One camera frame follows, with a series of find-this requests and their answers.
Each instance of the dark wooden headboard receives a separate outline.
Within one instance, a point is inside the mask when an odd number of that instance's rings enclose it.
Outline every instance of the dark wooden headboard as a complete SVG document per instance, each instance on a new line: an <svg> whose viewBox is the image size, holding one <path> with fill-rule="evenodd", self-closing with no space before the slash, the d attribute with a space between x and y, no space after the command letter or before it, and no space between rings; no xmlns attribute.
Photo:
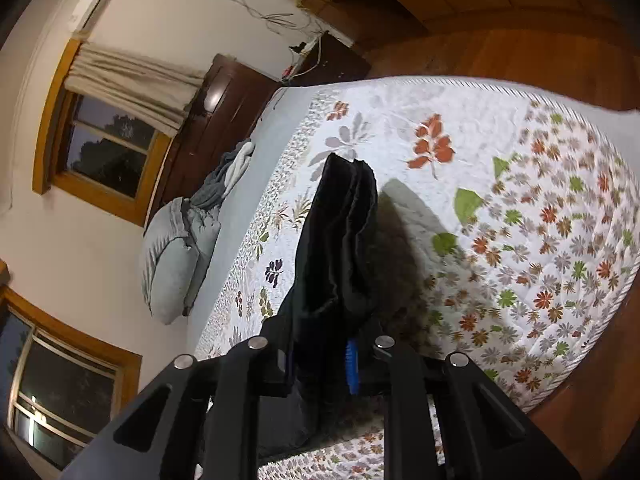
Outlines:
<svg viewBox="0 0 640 480"><path fill-rule="evenodd" d="M178 196L190 197L205 177L254 129L280 82L218 54L189 117L169 148L149 218Z"/></svg>

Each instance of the metal bolt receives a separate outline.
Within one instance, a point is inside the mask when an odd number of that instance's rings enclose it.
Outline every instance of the metal bolt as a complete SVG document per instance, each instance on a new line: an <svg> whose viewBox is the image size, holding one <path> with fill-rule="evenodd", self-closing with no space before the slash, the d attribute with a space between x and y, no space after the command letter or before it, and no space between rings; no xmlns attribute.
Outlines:
<svg viewBox="0 0 640 480"><path fill-rule="evenodd" d="M469 358L462 352L456 352L449 356L449 362L455 367L462 368L469 364Z"/></svg>
<svg viewBox="0 0 640 480"><path fill-rule="evenodd" d="M389 335L379 335L376 338L376 346L378 348L386 349L391 348L396 344L396 341Z"/></svg>
<svg viewBox="0 0 640 480"><path fill-rule="evenodd" d="M189 354L178 355L178 357L174 359L174 366L178 368L178 370L184 370L185 368L191 367L195 360L196 359Z"/></svg>
<svg viewBox="0 0 640 480"><path fill-rule="evenodd" d="M252 350L260 350L267 346L267 338L262 337L261 335L257 335L256 337L252 337L249 339L249 348Z"/></svg>

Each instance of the quilt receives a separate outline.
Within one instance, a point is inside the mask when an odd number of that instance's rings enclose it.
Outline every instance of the quilt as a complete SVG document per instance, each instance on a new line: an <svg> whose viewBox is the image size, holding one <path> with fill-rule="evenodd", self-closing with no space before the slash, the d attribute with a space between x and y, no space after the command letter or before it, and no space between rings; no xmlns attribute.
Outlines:
<svg viewBox="0 0 640 480"><path fill-rule="evenodd" d="M593 347L638 270L638 183L576 112L469 81L361 82L313 100L198 358L225 353L277 313L330 153L366 161L376 177L371 266L385 329L424 355L466 352L525 411ZM382 478L380 410L369 401L353 414L322 447L269 464L260 477ZM434 428L438 438L436 420Z"/></svg>

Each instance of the dark wooden nightstand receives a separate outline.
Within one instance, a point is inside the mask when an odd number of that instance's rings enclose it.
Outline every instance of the dark wooden nightstand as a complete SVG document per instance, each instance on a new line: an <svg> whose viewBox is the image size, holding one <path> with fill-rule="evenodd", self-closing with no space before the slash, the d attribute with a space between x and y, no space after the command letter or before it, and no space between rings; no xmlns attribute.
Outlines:
<svg viewBox="0 0 640 480"><path fill-rule="evenodd" d="M325 32L292 74L291 86L314 86L358 81L369 73L371 65L331 34Z"/></svg>

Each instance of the gray pillow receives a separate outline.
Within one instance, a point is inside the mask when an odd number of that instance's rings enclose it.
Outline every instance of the gray pillow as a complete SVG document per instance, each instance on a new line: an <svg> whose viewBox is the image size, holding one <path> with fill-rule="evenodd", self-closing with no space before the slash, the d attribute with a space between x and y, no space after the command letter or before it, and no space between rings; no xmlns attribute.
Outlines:
<svg viewBox="0 0 640 480"><path fill-rule="evenodd" d="M182 197L171 200L158 210L146 229L140 254L140 271L142 295L148 306L151 305L151 284L162 252L176 238L190 236L182 218L183 208Z"/></svg>
<svg viewBox="0 0 640 480"><path fill-rule="evenodd" d="M151 315L169 325L182 314L184 298L198 263L198 250L175 238L156 263L151 284Z"/></svg>
<svg viewBox="0 0 640 480"><path fill-rule="evenodd" d="M200 255L191 279L189 291L184 299L185 314L188 314L191 310L198 291L202 286L202 282L207 276L207 269L209 269L213 250L216 247L216 241L220 233L220 222L218 221L219 210L220 208L218 206L210 212L191 206L186 213L186 220L191 231L191 237Z"/></svg>

